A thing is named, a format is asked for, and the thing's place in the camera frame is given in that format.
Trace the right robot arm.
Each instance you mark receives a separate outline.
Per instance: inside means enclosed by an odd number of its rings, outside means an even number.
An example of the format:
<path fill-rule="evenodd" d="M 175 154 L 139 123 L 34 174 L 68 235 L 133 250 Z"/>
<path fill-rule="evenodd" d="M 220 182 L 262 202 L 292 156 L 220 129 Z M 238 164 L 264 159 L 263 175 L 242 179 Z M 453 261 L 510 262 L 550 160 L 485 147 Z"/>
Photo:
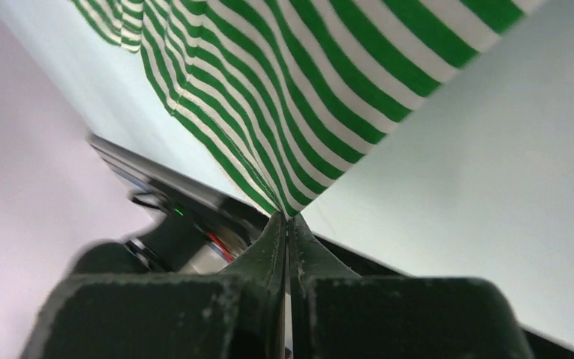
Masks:
<path fill-rule="evenodd" d="M 160 199 L 153 228 L 83 251 L 23 358 L 532 358 L 501 291 L 473 277 L 361 275 L 302 216 L 244 229 L 213 274 L 182 272 L 220 213 Z"/>

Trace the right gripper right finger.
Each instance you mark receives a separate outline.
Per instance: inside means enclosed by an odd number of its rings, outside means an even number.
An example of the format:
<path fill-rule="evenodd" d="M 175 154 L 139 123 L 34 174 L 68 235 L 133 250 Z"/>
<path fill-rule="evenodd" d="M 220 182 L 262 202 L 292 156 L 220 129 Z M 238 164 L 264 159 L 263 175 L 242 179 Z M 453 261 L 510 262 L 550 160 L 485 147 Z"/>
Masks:
<path fill-rule="evenodd" d="M 502 292 L 477 277 L 362 276 L 288 223 L 297 358 L 532 358 Z"/>

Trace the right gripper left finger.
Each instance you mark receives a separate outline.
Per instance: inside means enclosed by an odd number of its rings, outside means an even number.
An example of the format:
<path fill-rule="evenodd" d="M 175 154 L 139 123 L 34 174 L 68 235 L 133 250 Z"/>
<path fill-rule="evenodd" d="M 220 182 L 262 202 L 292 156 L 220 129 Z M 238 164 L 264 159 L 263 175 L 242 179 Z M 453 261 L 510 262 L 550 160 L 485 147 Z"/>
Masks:
<path fill-rule="evenodd" d="M 148 271 L 95 245 L 40 308 L 22 358 L 284 358 L 286 218 L 215 274 Z"/>

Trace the green white striped garment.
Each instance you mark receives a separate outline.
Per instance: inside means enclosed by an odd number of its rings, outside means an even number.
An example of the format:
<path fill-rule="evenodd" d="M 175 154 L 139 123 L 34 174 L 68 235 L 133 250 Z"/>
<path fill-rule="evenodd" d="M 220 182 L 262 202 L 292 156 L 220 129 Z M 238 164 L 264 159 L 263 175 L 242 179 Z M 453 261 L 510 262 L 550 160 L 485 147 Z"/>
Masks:
<path fill-rule="evenodd" d="M 75 1 L 260 209 L 292 217 L 538 1 Z"/>

